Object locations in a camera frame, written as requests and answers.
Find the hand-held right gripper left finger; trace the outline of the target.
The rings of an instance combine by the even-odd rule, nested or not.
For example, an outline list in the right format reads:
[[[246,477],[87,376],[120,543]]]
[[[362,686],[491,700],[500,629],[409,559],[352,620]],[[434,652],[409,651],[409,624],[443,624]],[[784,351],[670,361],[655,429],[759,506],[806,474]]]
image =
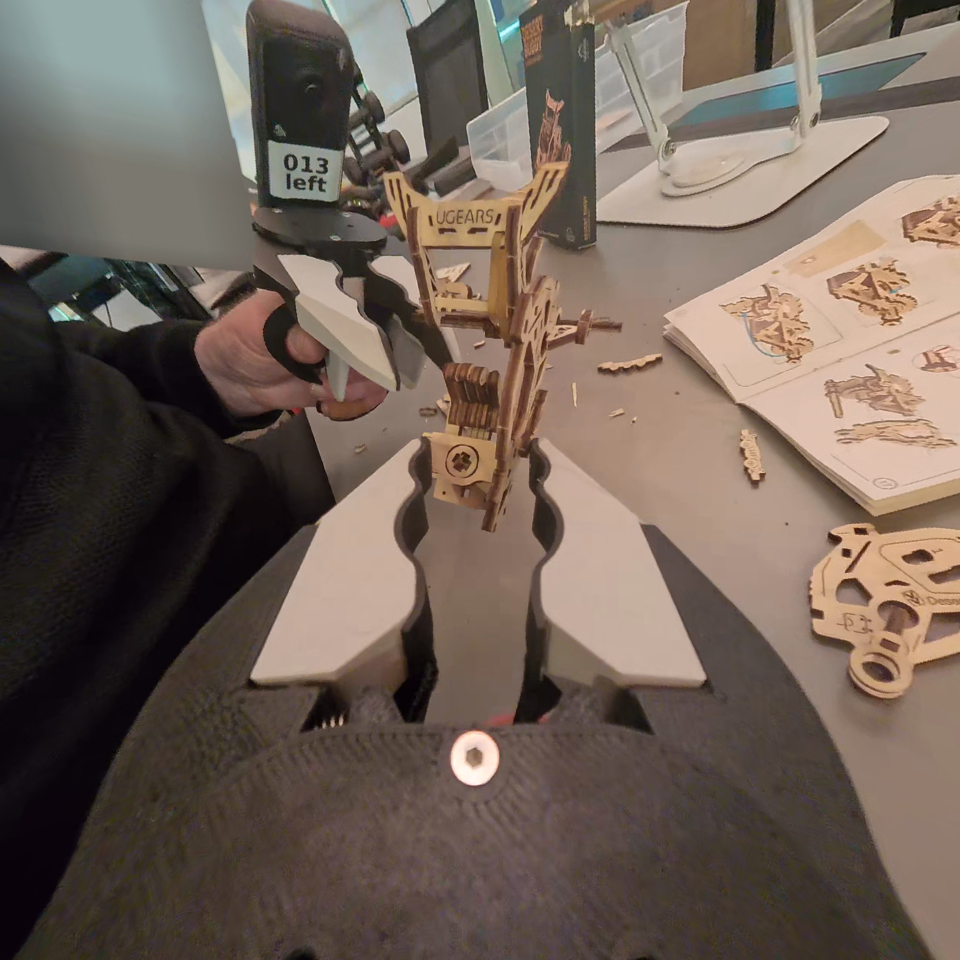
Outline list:
[[[249,681],[325,687],[342,702],[386,690],[426,719],[439,676],[426,574],[429,443],[409,441],[316,525]]]

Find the person's left forearm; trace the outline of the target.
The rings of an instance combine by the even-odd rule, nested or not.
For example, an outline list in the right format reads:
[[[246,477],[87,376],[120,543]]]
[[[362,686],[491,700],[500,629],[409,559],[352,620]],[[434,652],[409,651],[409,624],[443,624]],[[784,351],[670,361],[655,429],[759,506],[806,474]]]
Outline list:
[[[227,409],[196,359],[196,341],[207,327],[199,321],[160,320],[128,331],[90,321],[55,327],[67,348],[122,375],[142,400],[186,414],[221,439],[270,427],[280,416],[243,416]]]

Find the wooden model frame assembly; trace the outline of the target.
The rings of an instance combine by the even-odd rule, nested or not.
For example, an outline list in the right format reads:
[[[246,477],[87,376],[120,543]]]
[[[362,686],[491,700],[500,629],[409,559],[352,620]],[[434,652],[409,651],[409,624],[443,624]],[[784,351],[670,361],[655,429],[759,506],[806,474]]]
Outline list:
[[[504,373],[467,362],[441,369],[452,405],[451,424],[428,436],[434,496],[483,513],[482,528],[496,530],[520,458],[529,454],[547,391],[542,388],[551,349],[563,326],[560,284],[537,272],[539,226],[568,174],[564,162],[546,163],[523,188],[501,198],[433,200],[401,173],[385,176],[387,198],[412,257],[428,322],[475,330],[508,351]],[[487,251],[487,291],[473,298],[440,295],[430,254]]]

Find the wooden side panel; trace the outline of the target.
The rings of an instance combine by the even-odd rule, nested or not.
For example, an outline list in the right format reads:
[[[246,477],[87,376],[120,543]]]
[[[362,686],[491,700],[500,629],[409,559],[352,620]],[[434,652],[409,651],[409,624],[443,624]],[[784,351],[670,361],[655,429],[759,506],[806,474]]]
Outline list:
[[[846,644],[847,675],[861,692],[898,699],[916,666],[958,654],[959,532],[883,534],[859,522],[827,540],[809,579],[811,631]]]

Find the scattered wood chips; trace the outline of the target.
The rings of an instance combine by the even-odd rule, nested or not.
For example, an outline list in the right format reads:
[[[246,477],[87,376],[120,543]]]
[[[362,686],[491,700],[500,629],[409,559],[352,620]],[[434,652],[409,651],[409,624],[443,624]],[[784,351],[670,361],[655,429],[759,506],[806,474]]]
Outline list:
[[[619,336],[604,331],[584,346],[569,343],[551,350],[543,378],[547,399],[540,432],[548,437],[592,433],[594,423],[630,421],[636,403],[624,399],[626,382],[638,373],[611,365],[625,360]],[[388,400],[371,417],[344,429],[342,452],[357,461],[384,461],[407,442],[451,425],[450,388],[427,372],[420,386]]]

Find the brown cardboard box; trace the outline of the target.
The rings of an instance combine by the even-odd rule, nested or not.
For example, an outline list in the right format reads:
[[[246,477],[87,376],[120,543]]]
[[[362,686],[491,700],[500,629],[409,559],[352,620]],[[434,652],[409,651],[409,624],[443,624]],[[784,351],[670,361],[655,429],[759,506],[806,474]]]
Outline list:
[[[684,91],[754,73],[755,1],[690,1],[686,11]]]

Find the open instruction booklet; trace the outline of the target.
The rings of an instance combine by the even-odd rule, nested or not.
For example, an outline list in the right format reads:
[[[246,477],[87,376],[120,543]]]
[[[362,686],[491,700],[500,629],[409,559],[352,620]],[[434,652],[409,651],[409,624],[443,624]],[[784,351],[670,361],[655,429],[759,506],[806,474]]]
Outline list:
[[[958,174],[895,183],[665,318],[870,515],[958,495]]]

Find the dark model kit box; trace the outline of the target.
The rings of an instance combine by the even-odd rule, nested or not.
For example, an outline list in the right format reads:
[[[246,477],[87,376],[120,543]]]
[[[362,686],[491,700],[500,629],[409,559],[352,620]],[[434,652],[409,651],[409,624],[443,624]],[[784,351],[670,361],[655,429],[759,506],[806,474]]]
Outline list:
[[[596,242],[595,25],[586,2],[540,1],[519,18],[534,172],[567,174],[541,231],[555,245]]]

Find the black chair back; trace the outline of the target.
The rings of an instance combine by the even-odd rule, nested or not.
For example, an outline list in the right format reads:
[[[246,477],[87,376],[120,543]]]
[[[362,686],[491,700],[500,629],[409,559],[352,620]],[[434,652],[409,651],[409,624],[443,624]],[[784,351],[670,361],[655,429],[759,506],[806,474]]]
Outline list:
[[[474,1],[442,3],[406,38],[428,153],[450,139],[465,147],[468,124],[490,106]]]

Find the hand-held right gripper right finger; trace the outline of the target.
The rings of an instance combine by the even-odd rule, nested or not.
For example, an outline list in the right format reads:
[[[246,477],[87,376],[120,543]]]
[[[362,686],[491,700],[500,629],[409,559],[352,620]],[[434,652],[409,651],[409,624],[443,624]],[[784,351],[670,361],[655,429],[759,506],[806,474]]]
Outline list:
[[[565,689],[699,690],[707,674],[640,519],[551,441],[529,448],[543,550],[526,620],[525,721]]]

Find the clear plastic container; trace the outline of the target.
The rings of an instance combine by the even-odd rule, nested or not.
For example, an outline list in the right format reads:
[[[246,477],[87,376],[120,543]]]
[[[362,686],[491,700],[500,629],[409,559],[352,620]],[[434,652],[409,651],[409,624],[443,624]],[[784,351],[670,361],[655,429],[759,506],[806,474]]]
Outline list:
[[[683,99],[688,7],[688,2],[682,2],[630,25],[633,52],[640,61],[655,111],[662,115],[677,108]],[[596,50],[595,84],[596,152],[602,154],[643,130],[609,42]],[[525,88],[469,121],[466,133],[480,177],[531,174]]]

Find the person's left hand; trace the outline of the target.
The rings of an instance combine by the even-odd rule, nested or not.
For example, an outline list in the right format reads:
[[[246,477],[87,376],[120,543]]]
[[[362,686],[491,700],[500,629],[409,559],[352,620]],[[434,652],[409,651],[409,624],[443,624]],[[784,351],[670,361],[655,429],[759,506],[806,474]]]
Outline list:
[[[327,378],[309,383],[283,367],[263,338],[267,320],[283,307],[280,294],[257,291],[198,334],[198,366],[235,419],[315,406],[330,420],[350,421],[366,416],[387,399],[389,390],[356,371],[349,373],[344,400],[338,401]]]

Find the rack of black dumbbells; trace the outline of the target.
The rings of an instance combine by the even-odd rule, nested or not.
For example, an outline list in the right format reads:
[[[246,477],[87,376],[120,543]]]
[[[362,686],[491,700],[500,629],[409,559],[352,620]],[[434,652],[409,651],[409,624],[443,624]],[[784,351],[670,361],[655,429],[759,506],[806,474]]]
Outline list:
[[[412,161],[411,151],[397,129],[384,130],[386,114],[377,95],[368,90],[361,69],[354,68],[347,147],[342,162],[346,186],[345,202],[373,208],[385,200],[383,178],[403,174],[410,186],[421,194],[447,196],[477,179],[470,151],[451,137],[432,150],[425,159]]]

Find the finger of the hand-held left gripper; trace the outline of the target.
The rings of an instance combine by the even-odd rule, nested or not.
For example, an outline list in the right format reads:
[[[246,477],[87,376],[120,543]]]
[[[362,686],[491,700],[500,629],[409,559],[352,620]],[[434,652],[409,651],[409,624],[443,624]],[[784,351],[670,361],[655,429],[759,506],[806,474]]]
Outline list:
[[[426,319],[416,272],[404,257],[373,258],[363,275],[343,278],[341,288],[383,334],[398,387],[417,387],[427,362],[440,370],[454,362],[454,332]]]
[[[387,391],[401,388],[390,342],[343,287],[340,266],[305,254],[282,254],[279,263],[296,287],[298,324],[327,349],[326,380],[344,394],[350,371]]]

